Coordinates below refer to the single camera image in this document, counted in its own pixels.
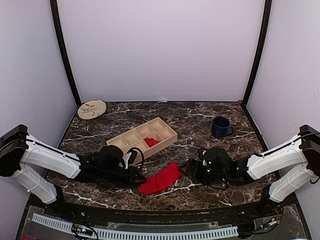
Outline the bird painted ceramic plate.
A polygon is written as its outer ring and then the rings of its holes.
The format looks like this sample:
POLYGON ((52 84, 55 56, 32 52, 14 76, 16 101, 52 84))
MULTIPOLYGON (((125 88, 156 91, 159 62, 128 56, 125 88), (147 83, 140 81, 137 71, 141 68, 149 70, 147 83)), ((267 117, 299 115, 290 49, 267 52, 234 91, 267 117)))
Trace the bird painted ceramic plate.
POLYGON ((102 100, 91 100, 83 103, 77 110, 77 115, 82 120, 92 120, 102 116, 107 110, 107 105, 102 100))

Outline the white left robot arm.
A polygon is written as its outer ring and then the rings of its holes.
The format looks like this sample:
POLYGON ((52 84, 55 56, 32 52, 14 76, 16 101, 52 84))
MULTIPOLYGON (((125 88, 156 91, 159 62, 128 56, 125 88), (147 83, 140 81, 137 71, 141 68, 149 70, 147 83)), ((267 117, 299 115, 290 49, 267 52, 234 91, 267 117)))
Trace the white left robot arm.
POLYGON ((28 133, 20 124, 0 138, 0 175, 9 177, 38 197, 60 218, 71 213, 60 187, 47 182, 31 166, 39 166, 80 183, 102 180, 138 186, 147 179, 134 161, 142 151, 132 147, 127 153, 115 146, 103 146, 88 155, 76 155, 51 147, 28 133))

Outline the black front table rail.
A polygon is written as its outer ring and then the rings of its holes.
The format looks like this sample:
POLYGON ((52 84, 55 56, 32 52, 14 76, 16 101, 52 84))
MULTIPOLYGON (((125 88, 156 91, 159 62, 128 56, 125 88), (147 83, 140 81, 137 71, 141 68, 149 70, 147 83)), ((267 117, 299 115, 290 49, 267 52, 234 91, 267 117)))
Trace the black front table rail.
POLYGON ((108 222, 136 224, 248 222, 275 214, 262 207, 262 186, 231 187, 219 191, 201 185, 171 187, 144 195, 137 189, 98 189, 69 186, 62 191, 70 213, 67 220, 105 225, 108 222))

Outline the black right frame post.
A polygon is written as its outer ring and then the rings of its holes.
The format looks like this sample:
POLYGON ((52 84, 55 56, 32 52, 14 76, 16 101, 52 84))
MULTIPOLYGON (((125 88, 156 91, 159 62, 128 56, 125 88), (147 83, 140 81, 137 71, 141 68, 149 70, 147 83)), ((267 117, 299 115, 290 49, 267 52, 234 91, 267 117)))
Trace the black right frame post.
POLYGON ((259 66, 260 66, 260 62, 261 62, 261 58, 262 58, 263 50, 265 46, 265 41, 267 37, 271 10, 272 10, 272 0, 265 0, 256 51, 255 51, 250 75, 248 78, 248 82, 246 85, 246 89, 244 92, 244 96, 241 102, 241 107, 243 109, 247 108, 247 105, 251 97, 251 93, 253 91, 255 80, 258 74, 258 70, 259 70, 259 66))

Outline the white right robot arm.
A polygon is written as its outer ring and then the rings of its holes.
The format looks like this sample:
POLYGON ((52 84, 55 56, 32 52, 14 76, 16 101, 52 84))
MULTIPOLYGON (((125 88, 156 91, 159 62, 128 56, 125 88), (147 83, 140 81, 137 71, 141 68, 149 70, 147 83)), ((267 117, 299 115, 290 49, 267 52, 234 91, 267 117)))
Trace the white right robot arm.
POLYGON ((216 188, 223 184, 227 189, 253 183, 289 166, 293 168, 263 189, 261 200, 255 205, 255 213, 266 217, 275 204, 304 184, 314 184, 320 179, 320 133, 309 125, 301 126, 299 133, 287 142, 237 161, 220 147, 199 149, 198 159, 189 159, 178 170, 203 185, 216 188))

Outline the dark blue mug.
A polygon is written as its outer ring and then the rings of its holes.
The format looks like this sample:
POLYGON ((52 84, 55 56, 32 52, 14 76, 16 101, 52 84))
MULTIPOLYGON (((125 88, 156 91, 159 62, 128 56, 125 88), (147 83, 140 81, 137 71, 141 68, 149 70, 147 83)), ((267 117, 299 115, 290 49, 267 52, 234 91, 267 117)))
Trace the dark blue mug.
POLYGON ((211 135, 217 139, 230 136, 234 133, 234 129, 230 125, 230 121, 224 116, 216 116, 211 125, 211 135))

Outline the wooden compartment tray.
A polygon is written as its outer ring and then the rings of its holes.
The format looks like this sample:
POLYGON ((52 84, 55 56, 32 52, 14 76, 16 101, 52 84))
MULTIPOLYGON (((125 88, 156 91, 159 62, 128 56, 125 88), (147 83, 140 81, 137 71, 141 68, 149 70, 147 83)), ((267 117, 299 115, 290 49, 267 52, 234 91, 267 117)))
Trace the wooden compartment tray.
POLYGON ((138 127, 106 141, 107 145, 117 146, 126 154, 131 148, 140 151, 133 162, 138 165, 142 158, 149 158, 169 147, 178 140, 178 134, 160 117, 156 117, 138 127))

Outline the red snowflake santa sock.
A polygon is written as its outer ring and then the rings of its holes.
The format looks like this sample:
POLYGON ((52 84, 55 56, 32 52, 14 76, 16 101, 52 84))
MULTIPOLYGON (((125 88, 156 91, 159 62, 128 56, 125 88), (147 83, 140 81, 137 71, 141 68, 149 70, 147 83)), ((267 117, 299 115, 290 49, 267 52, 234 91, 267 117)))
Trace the red snowflake santa sock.
POLYGON ((145 138, 144 139, 145 143, 148 145, 149 148, 152 148, 153 146, 156 146, 157 144, 160 143, 160 141, 154 139, 154 138, 145 138))

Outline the plain red sock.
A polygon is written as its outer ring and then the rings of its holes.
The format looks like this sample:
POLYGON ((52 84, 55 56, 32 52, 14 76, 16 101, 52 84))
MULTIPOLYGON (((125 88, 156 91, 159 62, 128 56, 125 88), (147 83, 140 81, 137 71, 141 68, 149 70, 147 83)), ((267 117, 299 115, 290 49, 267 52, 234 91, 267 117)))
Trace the plain red sock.
POLYGON ((171 162, 169 166, 161 172, 152 177, 147 177, 147 182, 139 185, 138 190, 146 195, 161 192, 170 187, 181 175, 182 173, 179 171, 178 164, 171 162))

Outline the black frame post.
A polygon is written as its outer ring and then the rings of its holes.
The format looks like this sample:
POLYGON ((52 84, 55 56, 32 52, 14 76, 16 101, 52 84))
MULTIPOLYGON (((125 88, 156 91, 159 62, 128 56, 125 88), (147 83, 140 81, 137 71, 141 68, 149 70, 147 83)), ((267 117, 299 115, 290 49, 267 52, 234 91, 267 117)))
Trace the black frame post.
POLYGON ((56 39, 59 47, 59 52, 62 59, 64 70, 66 73, 66 77, 68 80, 68 84, 69 84, 76 106, 80 107, 82 105, 82 101, 76 86, 75 78, 72 72, 69 56, 67 53, 62 24, 60 20, 58 1, 50 0, 50 8, 51 8, 51 15, 52 15, 53 24, 54 24, 55 35, 56 35, 56 39))
POLYGON ((256 51, 255 51, 250 75, 248 78, 248 82, 246 85, 246 89, 244 92, 244 96, 241 102, 241 107, 243 109, 247 108, 247 105, 251 97, 251 93, 253 91, 255 80, 258 74, 258 70, 259 70, 259 66, 260 66, 260 62, 261 62, 261 58, 262 58, 263 50, 265 46, 265 41, 267 37, 271 10, 272 10, 272 0, 265 0, 256 51))

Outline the black left frame post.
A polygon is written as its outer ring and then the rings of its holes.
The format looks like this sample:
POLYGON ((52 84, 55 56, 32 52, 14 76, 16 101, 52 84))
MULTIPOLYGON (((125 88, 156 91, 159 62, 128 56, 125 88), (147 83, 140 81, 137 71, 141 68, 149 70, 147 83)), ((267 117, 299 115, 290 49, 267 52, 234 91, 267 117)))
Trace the black left frame post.
POLYGON ((50 0, 50 8, 51 8, 51 15, 52 15, 53 24, 54 24, 55 35, 56 35, 56 39, 59 47, 59 52, 62 59, 64 70, 66 73, 66 77, 68 80, 68 84, 69 84, 76 106, 80 107, 82 105, 82 101, 76 86, 75 78, 72 72, 69 56, 67 53, 62 24, 60 20, 58 1, 50 0))

